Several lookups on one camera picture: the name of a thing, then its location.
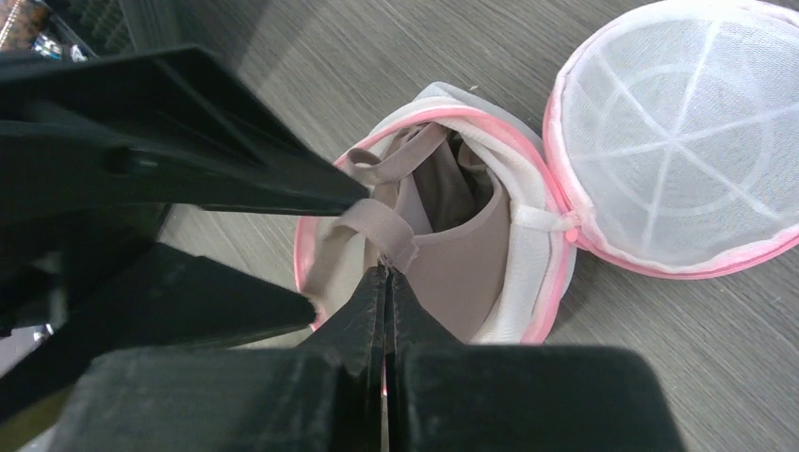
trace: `gray wood-grain table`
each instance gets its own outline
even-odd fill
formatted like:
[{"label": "gray wood-grain table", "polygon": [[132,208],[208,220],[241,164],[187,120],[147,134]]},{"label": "gray wood-grain table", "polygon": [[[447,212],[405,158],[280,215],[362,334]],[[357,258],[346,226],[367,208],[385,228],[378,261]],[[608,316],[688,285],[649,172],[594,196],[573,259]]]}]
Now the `gray wood-grain table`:
[{"label": "gray wood-grain table", "polygon": [[[187,36],[224,55],[312,149],[333,159],[434,80],[474,88],[540,132],[555,73],[570,53],[646,2],[182,3]],[[294,218],[181,206],[164,239],[292,287],[294,227]],[[791,251],[734,276],[672,282],[582,254],[548,342],[643,354],[691,450],[799,451],[797,263],[799,251]]]}]

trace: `beige fabric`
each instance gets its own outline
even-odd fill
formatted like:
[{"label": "beige fabric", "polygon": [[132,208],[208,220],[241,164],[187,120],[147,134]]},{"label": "beige fabric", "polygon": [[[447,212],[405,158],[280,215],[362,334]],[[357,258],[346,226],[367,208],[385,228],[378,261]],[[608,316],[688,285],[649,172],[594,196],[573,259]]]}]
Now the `beige fabric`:
[{"label": "beige fabric", "polygon": [[365,266],[379,254],[407,275],[431,315],[469,341],[504,283],[511,224],[505,188],[438,124],[399,134],[380,157],[352,150],[345,171],[375,186],[372,199],[353,206],[321,241],[305,295],[323,298],[342,250],[362,234]]}]

